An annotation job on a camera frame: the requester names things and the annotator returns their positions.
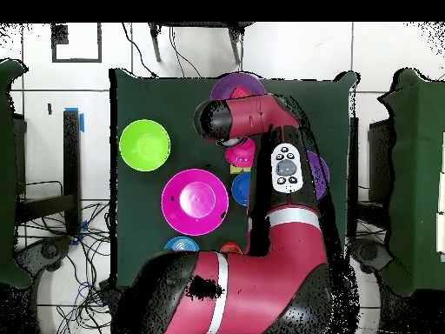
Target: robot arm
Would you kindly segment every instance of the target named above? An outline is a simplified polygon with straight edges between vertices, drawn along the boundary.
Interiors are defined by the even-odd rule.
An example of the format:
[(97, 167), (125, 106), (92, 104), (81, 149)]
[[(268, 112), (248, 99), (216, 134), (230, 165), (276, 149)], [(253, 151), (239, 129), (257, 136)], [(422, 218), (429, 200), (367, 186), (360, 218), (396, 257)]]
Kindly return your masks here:
[(278, 97), (209, 100), (196, 131), (257, 140), (247, 255), (173, 252), (150, 260), (123, 305), (125, 334), (323, 334), (332, 301), (312, 174), (298, 119)]

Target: bowl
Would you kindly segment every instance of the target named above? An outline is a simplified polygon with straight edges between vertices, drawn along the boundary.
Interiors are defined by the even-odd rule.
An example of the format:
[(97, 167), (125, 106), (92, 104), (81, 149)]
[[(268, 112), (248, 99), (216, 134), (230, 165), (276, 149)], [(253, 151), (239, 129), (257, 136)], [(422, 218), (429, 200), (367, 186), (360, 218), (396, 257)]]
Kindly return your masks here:
[(136, 120), (123, 130), (119, 150), (123, 161), (130, 168), (153, 171), (161, 167), (169, 157), (169, 134), (153, 120)]

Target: green panel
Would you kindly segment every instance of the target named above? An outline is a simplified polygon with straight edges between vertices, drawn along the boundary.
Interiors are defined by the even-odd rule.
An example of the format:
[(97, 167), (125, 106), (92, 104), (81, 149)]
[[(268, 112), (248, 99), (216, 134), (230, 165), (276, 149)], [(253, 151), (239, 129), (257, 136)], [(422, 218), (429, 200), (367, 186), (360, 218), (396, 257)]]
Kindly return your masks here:
[(418, 289), (445, 290), (445, 263), (435, 243), (445, 83), (427, 82), (413, 70), (404, 70), (395, 91), (383, 100), (394, 112), (396, 143), (395, 187), (389, 204), (389, 249), (395, 261), (382, 278), (403, 296)]
[(17, 288), (29, 287), (30, 276), (19, 269), (12, 257), (13, 246), (16, 243), (16, 143), (14, 138), (14, 124), (10, 107), (10, 85), (12, 81), (25, 72), (24, 67), (14, 61), (0, 62), (0, 283), (9, 284)]
[[(209, 98), (216, 79), (142, 79), (116, 70), (116, 80), (118, 137), (131, 122), (152, 119), (163, 125), (171, 140), (169, 159), (153, 172), (137, 172), (128, 167), (120, 155), (118, 158), (117, 283), (126, 286), (148, 257), (161, 251), (171, 238), (179, 236), (161, 212), (161, 193), (168, 180), (178, 171), (198, 168), (217, 175), (229, 192), (235, 176), (229, 174), (224, 149), (201, 139), (192, 124), (196, 106)], [(349, 91), (356, 83), (355, 73), (345, 74), (338, 82), (262, 82), (268, 92), (291, 95), (308, 115), (318, 147), (329, 166), (337, 227), (344, 235)], [(246, 208), (229, 198), (229, 212), (222, 225), (208, 235), (193, 237), (201, 250), (219, 251), (228, 241), (245, 249)]]

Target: white tile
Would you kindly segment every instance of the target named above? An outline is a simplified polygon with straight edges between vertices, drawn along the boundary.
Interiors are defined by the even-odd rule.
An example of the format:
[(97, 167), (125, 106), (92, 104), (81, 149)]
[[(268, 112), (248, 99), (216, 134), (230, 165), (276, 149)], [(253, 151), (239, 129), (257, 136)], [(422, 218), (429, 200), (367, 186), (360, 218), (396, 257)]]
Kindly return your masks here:
[(354, 268), (357, 280), (359, 304), (361, 307), (380, 307), (380, 288), (374, 274), (365, 274), (360, 265), (353, 259), (350, 263)]
[[(22, 60), (22, 26), (20, 24), (0, 24), (0, 60)], [(11, 85), (13, 90), (22, 89), (22, 77)]]
[(357, 90), (388, 91), (401, 68), (417, 68), (437, 79), (445, 73), (442, 24), (354, 22), (354, 71)]
[(11, 91), (10, 98), (12, 98), (12, 105), (14, 112), (17, 114), (23, 114), (23, 99), (21, 91)]
[(375, 283), (375, 275), (363, 273), (360, 270), (360, 264), (357, 261), (355, 261), (353, 258), (350, 259), (350, 264), (354, 268), (355, 277), (357, 279), (360, 278), (362, 281)]
[(350, 70), (351, 22), (257, 22), (245, 30), (243, 68), (265, 78), (332, 80)]
[[(52, 114), (48, 112), (51, 104)], [(63, 183), (63, 111), (84, 116), (82, 198), (110, 197), (110, 96), (108, 92), (25, 91), (26, 181)]]
[[(65, 309), (65, 314), (68, 314), (70, 311), (69, 308), (62, 309)], [(37, 306), (37, 318), (42, 334), (56, 334), (57, 329), (63, 320), (57, 313), (56, 306)]]
[[(94, 28), (68, 23), (72, 45), (62, 45), (63, 53), (91, 57), (90, 42), (84, 47), (83, 40), (96, 40)], [(50, 25), (33, 23), (23, 33), (23, 61), (30, 68), (24, 78), (26, 90), (104, 90), (110, 88), (109, 68), (130, 70), (131, 46), (120, 23), (102, 23), (101, 63), (52, 63)]]
[[(69, 327), (56, 306), (37, 306), (37, 318), (42, 334), (57, 334), (58, 332), (59, 334), (100, 334), (97, 329), (88, 329), (79, 326), (75, 321), (76, 312), (72, 307), (59, 306), (59, 309), (67, 319), (71, 320)], [(93, 318), (98, 325), (108, 324), (111, 320), (110, 314), (106, 313), (94, 313)], [(110, 334), (110, 327), (101, 328), (101, 332), (102, 334)]]
[[(82, 207), (85, 208), (91, 204), (95, 203), (83, 201)], [(83, 220), (90, 220), (94, 209), (94, 207), (84, 209), (82, 214)], [(93, 231), (95, 233), (102, 232), (101, 235), (107, 236), (107, 228), (104, 221), (104, 215), (106, 212), (108, 212), (108, 208), (102, 210), (99, 215), (95, 217), (95, 219), (90, 223), (87, 233), (91, 234)], [(50, 233), (46, 230), (30, 230), (29, 228), (28, 233), (37, 233), (39, 235), (46, 236), (50, 235)], [(89, 257), (92, 259), (96, 268), (96, 286), (98, 286), (99, 282), (102, 282), (104, 279), (107, 279), (110, 276), (110, 244), (105, 242), (96, 242), (92, 236), (86, 235), (83, 242), (86, 245), (85, 250), (89, 252)], [(100, 252), (102, 255), (98, 253), (94, 254), (94, 250), (97, 250), (97, 252)], [(92, 283), (91, 267), (87, 263), (82, 245), (71, 245), (68, 255), (76, 266), (76, 275), (79, 282), (84, 283), (88, 281), (89, 283)], [(79, 283), (75, 278), (74, 266), (66, 257), (62, 261), (62, 266), (57, 271), (45, 271), (43, 273), (37, 293), (37, 303), (74, 304), (76, 302), (78, 289)]]
[(356, 334), (377, 334), (380, 323), (380, 309), (360, 309)]
[[(358, 183), (369, 187), (369, 142), (368, 131), (371, 123), (389, 118), (385, 106), (377, 100), (381, 94), (361, 94), (355, 96), (355, 115), (358, 117)], [(368, 200), (368, 190), (358, 189), (359, 201)]]
[[(233, 55), (229, 32), (226, 28), (175, 27), (176, 50), (188, 59), (203, 77), (218, 77), (238, 70)], [(143, 64), (159, 77), (182, 77), (176, 53), (169, 40), (169, 27), (162, 27), (157, 36), (162, 61), (156, 61), (149, 25), (133, 23), (133, 41), (139, 47), (133, 49), (133, 72), (139, 77), (150, 77)], [(186, 77), (198, 77), (193, 67), (179, 57)]]

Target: white control pad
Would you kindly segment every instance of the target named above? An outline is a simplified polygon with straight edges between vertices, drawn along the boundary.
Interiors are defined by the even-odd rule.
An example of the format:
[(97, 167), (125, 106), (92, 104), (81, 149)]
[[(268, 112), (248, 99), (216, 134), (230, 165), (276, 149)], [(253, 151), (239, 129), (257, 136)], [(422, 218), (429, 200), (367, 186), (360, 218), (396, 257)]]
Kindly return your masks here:
[(300, 153), (291, 144), (279, 144), (272, 152), (272, 185), (281, 193), (292, 193), (302, 188)]

